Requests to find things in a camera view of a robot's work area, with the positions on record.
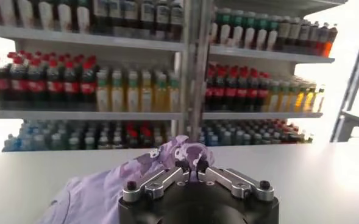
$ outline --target metal shelf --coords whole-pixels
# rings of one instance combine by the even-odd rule
[[[169,121],[181,118],[181,113],[0,110],[0,119]]]
[[[62,43],[90,44],[96,46],[131,47],[161,51],[182,51],[185,47],[183,43],[169,41],[142,40],[81,33],[66,33],[7,26],[0,26],[0,37],[20,40],[40,40]]]
[[[235,113],[235,112],[206,112],[203,120],[257,120],[257,119],[288,119],[288,118],[319,118],[322,113]]]
[[[243,48],[224,47],[224,46],[211,46],[210,54],[213,55],[228,55],[234,57],[247,57],[247,58],[263,58],[281,61],[295,61],[297,63],[332,63],[334,58],[324,58],[320,56],[304,55],[304,54],[289,54],[283,52],[271,51],[257,51]]]

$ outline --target white table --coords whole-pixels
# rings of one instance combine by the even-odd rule
[[[118,166],[146,150],[3,153],[0,224],[34,223],[66,181]],[[359,146],[215,147],[215,166],[269,180],[280,223],[359,224]]]

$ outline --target bottle label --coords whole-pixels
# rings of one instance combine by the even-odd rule
[[[254,39],[255,30],[254,28],[248,28],[246,30],[246,37],[244,39],[244,48],[251,48],[252,40]]]
[[[40,2],[38,8],[40,8],[41,23],[43,28],[46,30],[53,30],[54,19],[52,5],[48,2]]]
[[[228,96],[228,97],[235,97],[236,93],[237,93],[236,88],[227,88],[226,89],[226,96]]]
[[[289,38],[290,39],[297,39],[300,34],[301,26],[299,24],[292,24],[290,28]]]
[[[90,29],[90,11],[86,7],[77,8],[77,24],[81,33],[88,33]]]
[[[96,83],[95,82],[81,83],[80,84],[80,90],[81,90],[81,92],[83,94],[95,93],[95,91],[96,91]]]
[[[26,80],[12,80],[11,85],[15,91],[25,92],[29,89],[29,84]]]
[[[151,112],[152,110],[152,93],[148,89],[143,89],[141,93],[141,112]]]
[[[64,83],[57,81],[48,81],[48,90],[55,93],[64,92]]]
[[[79,83],[78,82],[65,82],[64,83],[66,93],[79,93]]]
[[[126,1],[125,2],[125,19],[137,19],[137,3]]]
[[[175,7],[171,10],[171,24],[182,25],[183,23],[183,10],[182,8]]]
[[[230,32],[230,26],[229,25],[223,25],[221,27],[221,33],[220,33],[220,44],[221,45],[227,45],[228,44],[228,37]]]
[[[72,30],[71,8],[66,4],[59,5],[59,19],[62,31]]]
[[[162,24],[168,24],[169,19],[169,8],[165,5],[157,7],[157,18],[156,21]]]
[[[247,89],[238,89],[237,95],[241,98],[247,97]]]
[[[278,29],[278,37],[286,38],[290,32],[290,23],[280,23]]]
[[[155,7],[152,4],[143,4],[141,6],[141,20],[147,22],[154,21]]]
[[[9,89],[9,83],[7,82],[7,79],[0,79],[0,90],[6,90]]]
[[[112,107],[113,111],[122,111],[123,110],[123,102],[124,93],[121,89],[113,89],[112,90]]]
[[[309,26],[302,26],[299,34],[299,39],[307,40],[309,37],[309,30],[310,30]]]
[[[40,93],[46,91],[46,85],[44,81],[29,81],[29,90],[33,93]]]

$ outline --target lavender cloth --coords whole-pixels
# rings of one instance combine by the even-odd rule
[[[170,169],[176,161],[187,160],[194,170],[202,158],[210,164],[214,157],[206,146],[187,143],[187,136],[173,140],[123,165],[87,177],[71,179],[53,199],[39,224],[118,224],[118,200],[124,183],[139,180],[161,167]]]

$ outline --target bottle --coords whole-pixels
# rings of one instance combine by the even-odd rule
[[[47,71],[47,84],[49,91],[49,99],[54,105],[59,105],[59,102],[64,101],[64,75],[59,71],[56,60],[49,61],[49,68]]]
[[[65,63],[64,89],[65,89],[65,99],[68,105],[80,101],[79,76],[76,72],[74,63],[72,61],[68,61]]]
[[[169,7],[167,0],[158,0],[156,5],[156,39],[165,40],[169,26]]]
[[[221,10],[221,13],[223,14],[221,24],[219,25],[220,29],[220,45],[222,46],[228,46],[228,40],[229,40],[229,33],[231,30],[230,27],[230,13],[231,10],[228,8],[223,8]]]
[[[125,0],[124,18],[126,26],[126,36],[136,37],[136,29],[139,28],[137,1]]]
[[[243,17],[244,11],[234,10],[230,18],[230,34],[227,45],[229,47],[240,47],[243,39]]]
[[[225,104],[228,110],[235,109],[236,93],[238,87],[238,67],[232,67],[229,75],[226,78],[226,93],[225,93]]]
[[[245,105],[247,104],[247,75],[248,68],[243,67],[240,68],[240,76],[238,78],[238,90],[237,90],[237,98],[236,98],[236,111],[244,111]]]
[[[275,48],[278,51],[282,51],[286,45],[286,39],[289,36],[291,29],[290,17],[283,17],[282,22],[279,24],[277,41],[275,42]]]
[[[90,33],[90,4],[88,0],[78,0],[77,24],[80,33]]]
[[[296,45],[297,39],[300,34],[300,29],[301,29],[300,18],[295,17],[290,21],[290,23],[291,23],[291,28],[287,39],[287,45],[294,46]]]
[[[111,91],[108,84],[108,72],[99,71],[97,73],[98,88],[96,91],[96,101],[98,103],[98,111],[109,112],[112,110],[111,106]]]
[[[142,72],[141,91],[140,91],[140,111],[152,111],[152,85],[151,73],[148,70]]]
[[[154,29],[155,5],[151,0],[143,0],[141,4],[141,36],[150,39]]]
[[[159,72],[157,78],[157,85],[155,86],[155,111],[164,112],[167,105],[167,76]]]
[[[174,72],[170,72],[169,82],[169,111],[179,112],[179,76]]]
[[[127,91],[128,112],[138,112],[138,77],[136,71],[129,72],[129,82]]]
[[[171,4],[170,26],[170,40],[180,41],[183,30],[183,8],[180,6],[179,0]]]
[[[112,111],[124,111],[124,87],[120,69],[114,70],[112,74]]]
[[[250,49],[255,36],[255,13],[247,12],[246,34],[244,36],[244,48]]]
[[[328,36],[328,40],[327,42],[325,42],[325,45],[324,45],[324,50],[322,52],[322,56],[323,57],[329,57],[330,56],[330,52],[331,52],[331,48],[332,48],[332,44],[333,42],[335,41],[336,39],[336,36],[338,34],[338,30],[336,29],[336,26],[337,24],[335,23],[333,25],[333,28],[331,28],[329,30],[329,36]]]
[[[316,55],[321,56],[325,49],[325,44],[329,39],[330,30],[328,29],[329,24],[324,23],[323,27],[319,29],[319,40],[316,43]]]
[[[53,0],[40,0],[38,3],[40,10],[41,25],[44,30],[54,29]]]

